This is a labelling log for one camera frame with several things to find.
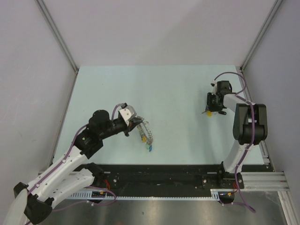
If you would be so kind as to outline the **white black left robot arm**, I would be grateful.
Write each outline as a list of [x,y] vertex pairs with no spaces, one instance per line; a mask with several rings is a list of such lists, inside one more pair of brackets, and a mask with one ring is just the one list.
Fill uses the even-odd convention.
[[122,106],[114,120],[105,110],[95,111],[88,124],[77,131],[60,159],[29,183],[19,182],[14,187],[15,198],[24,193],[24,201],[12,213],[16,217],[15,224],[37,225],[74,192],[91,185],[95,188],[101,186],[103,170],[94,163],[87,164],[75,176],[70,176],[70,173],[100,150],[104,139],[121,132],[128,136],[142,122],[130,105]]

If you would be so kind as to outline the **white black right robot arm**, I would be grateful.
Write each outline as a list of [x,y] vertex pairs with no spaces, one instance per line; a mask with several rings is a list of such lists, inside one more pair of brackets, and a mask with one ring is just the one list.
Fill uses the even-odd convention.
[[224,109],[234,113],[232,133],[235,139],[230,153],[221,162],[212,181],[212,188],[233,188],[235,184],[243,186],[240,174],[247,154],[254,146],[264,141],[268,135],[267,109],[264,104],[255,104],[233,92],[229,81],[213,81],[212,92],[207,94],[206,111],[226,114]]

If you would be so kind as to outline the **metal band with key rings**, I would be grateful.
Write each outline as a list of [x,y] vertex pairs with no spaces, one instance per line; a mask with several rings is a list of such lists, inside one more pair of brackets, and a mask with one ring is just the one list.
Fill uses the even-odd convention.
[[142,123],[137,126],[137,129],[139,130],[139,135],[141,138],[145,137],[146,138],[145,143],[151,146],[153,144],[154,139],[153,139],[152,132],[149,128],[150,124],[143,117],[137,116],[137,118],[142,119]]

